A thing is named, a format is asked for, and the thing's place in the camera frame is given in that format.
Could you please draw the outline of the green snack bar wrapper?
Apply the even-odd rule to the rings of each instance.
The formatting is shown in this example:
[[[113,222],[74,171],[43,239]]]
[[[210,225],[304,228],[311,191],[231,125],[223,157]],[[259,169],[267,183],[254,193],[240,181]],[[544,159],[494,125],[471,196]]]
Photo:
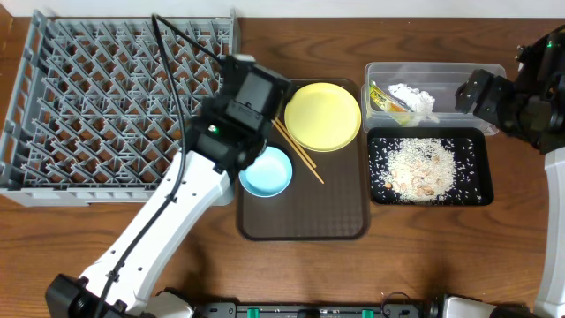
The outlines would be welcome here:
[[[387,113],[400,126],[408,126],[411,123],[412,109],[404,102],[385,93],[376,85],[375,81],[370,82],[369,97],[376,106]]]

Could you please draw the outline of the white tissue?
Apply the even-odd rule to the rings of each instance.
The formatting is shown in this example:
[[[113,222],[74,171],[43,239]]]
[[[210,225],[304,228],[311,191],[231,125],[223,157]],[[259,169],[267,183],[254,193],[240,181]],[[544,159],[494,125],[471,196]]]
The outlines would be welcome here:
[[[440,122],[433,114],[435,98],[428,92],[409,87],[403,83],[390,85],[388,91],[396,100],[403,102],[411,109],[412,116],[409,121],[410,126],[419,125],[424,119],[429,119],[434,123]]]

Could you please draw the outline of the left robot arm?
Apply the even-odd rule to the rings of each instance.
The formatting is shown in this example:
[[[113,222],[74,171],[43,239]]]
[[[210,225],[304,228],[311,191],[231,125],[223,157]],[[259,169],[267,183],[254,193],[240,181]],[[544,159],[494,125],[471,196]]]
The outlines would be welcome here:
[[[264,151],[290,79],[250,56],[227,56],[220,93],[201,103],[163,180],[112,246],[82,274],[58,275],[45,299],[52,317],[192,317],[173,291],[154,291],[171,256],[203,213]]]

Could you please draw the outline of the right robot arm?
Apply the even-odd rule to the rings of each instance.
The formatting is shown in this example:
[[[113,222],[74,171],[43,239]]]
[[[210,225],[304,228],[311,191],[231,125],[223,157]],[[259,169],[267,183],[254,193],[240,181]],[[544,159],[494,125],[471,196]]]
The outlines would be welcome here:
[[[456,90],[472,113],[545,157],[549,212],[546,256],[532,316],[564,316],[564,26],[517,48],[515,80],[477,69]]]

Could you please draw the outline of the rice food waste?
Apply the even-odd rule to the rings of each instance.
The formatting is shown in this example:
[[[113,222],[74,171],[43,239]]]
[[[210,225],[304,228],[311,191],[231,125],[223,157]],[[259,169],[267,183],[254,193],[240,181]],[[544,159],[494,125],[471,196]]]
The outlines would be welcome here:
[[[482,204],[475,150],[465,138],[372,138],[372,198],[380,204]]]

